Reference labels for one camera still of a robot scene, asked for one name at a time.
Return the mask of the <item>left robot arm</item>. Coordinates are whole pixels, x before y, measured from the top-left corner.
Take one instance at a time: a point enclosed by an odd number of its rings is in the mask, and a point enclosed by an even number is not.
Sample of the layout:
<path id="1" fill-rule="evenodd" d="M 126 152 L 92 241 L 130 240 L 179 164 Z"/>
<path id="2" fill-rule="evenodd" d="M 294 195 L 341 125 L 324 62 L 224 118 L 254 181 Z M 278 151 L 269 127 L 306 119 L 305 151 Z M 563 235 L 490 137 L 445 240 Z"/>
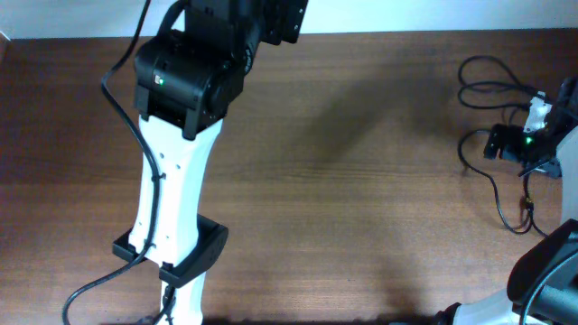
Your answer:
<path id="1" fill-rule="evenodd" d="M 178 1 L 135 56 L 136 135 L 144 151 L 135 224 L 114 242 L 159 268 L 156 324 L 200 324 L 205 275 L 228 229 L 199 214 L 210 152 L 261 43 L 298 40 L 304 1 Z"/>

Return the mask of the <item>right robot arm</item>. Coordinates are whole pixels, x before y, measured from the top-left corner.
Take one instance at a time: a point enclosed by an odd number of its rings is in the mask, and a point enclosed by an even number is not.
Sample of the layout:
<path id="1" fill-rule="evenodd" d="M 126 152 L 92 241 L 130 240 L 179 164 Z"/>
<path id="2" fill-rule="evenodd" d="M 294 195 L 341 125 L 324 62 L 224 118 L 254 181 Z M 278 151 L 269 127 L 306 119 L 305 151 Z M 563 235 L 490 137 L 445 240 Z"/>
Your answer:
<path id="1" fill-rule="evenodd" d="M 456 302 L 434 316 L 436 324 L 577 322 L 577 79 L 565 79 L 554 99 L 518 82 L 513 86 L 532 97 L 527 120 L 485 130 L 483 155 L 521 165 L 524 217 L 517 226 L 504 226 L 516 235 L 535 230 L 541 240 L 515 263 L 505 289 L 477 302 Z M 560 224 L 549 232 L 537 225 L 529 192 L 536 173 L 562 183 Z"/>

